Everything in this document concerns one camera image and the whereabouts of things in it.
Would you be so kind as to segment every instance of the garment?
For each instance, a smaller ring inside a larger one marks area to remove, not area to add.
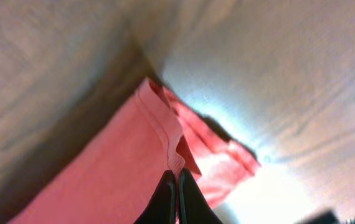
[[[211,208],[259,168],[168,89],[145,79],[103,130],[11,223],[133,223],[163,172],[183,167]]]

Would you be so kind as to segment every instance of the wooden table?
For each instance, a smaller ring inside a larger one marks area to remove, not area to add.
[[[216,209],[226,223],[355,216],[355,1],[3,0],[0,222],[145,76],[263,164]]]

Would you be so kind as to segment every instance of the red cloth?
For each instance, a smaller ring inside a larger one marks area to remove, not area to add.
[[[259,168],[168,89],[146,79],[104,129],[11,223],[133,223],[163,172],[187,167],[211,208]]]

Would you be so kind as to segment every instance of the red towel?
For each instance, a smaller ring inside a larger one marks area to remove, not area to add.
[[[259,168],[166,88],[146,79],[104,129],[11,223],[133,223],[163,172],[193,173],[211,208]]]

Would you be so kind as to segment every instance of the table surface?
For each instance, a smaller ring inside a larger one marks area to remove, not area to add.
[[[355,1],[0,1],[0,221],[144,77],[262,163],[226,223],[355,216]]]

